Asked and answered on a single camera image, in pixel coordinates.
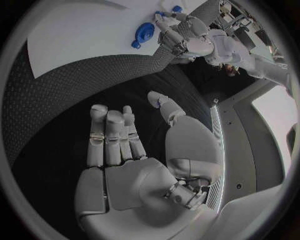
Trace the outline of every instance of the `white surface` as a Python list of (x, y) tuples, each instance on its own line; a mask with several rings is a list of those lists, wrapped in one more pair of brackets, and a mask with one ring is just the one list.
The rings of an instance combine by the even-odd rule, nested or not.
[(107, 55), (153, 55), (159, 47), (159, 30), (131, 47), (137, 28), (153, 22), (156, 10), (171, 10), (182, 3), (190, 13), (206, 0), (111, 0), (69, 2), (53, 9), (28, 36), (28, 55), (35, 78), (82, 59)]
[(255, 99), (252, 105), (271, 131), (287, 175), (291, 165), (287, 134), (298, 121), (295, 100), (287, 94), (285, 87), (278, 85)]

